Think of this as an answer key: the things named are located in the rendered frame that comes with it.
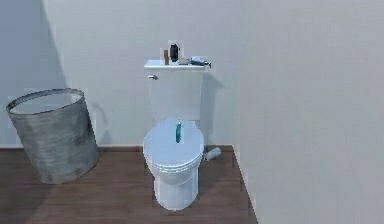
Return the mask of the black round object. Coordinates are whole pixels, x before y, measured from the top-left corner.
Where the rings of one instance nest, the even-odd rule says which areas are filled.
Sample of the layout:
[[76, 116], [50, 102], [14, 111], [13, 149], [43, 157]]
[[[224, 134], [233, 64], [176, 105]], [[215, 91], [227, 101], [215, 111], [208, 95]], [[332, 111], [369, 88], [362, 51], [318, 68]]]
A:
[[172, 44], [169, 49], [169, 56], [172, 62], [177, 62], [179, 58], [179, 47], [177, 44]]

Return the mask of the large metal trash can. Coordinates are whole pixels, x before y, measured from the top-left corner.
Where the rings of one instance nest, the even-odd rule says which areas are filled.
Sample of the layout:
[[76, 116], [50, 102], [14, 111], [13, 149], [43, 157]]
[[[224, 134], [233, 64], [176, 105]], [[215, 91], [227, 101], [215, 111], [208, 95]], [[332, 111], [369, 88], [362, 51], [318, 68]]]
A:
[[83, 91], [29, 93], [10, 101], [6, 112], [41, 182], [72, 182], [97, 164], [99, 152]]

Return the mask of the grey spray bottle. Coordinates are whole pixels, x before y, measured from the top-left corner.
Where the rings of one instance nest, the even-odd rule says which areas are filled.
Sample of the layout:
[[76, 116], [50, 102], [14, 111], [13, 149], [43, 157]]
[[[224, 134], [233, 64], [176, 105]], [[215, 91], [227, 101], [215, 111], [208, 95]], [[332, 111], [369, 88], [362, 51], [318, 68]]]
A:
[[212, 67], [211, 62], [207, 61], [204, 58], [196, 57], [196, 56], [190, 58], [190, 64], [196, 65], [196, 66], [208, 66], [209, 68]]

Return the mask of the white toilet paper roll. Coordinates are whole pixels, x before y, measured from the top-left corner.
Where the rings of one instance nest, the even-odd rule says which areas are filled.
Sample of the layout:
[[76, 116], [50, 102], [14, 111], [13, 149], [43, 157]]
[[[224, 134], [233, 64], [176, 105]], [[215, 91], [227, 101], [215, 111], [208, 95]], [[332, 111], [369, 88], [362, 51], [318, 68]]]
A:
[[219, 147], [213, 148], [205, 154], [204, 160], [210, 161], [218, 157], [220, 154], [221, 154], [221, 149]]

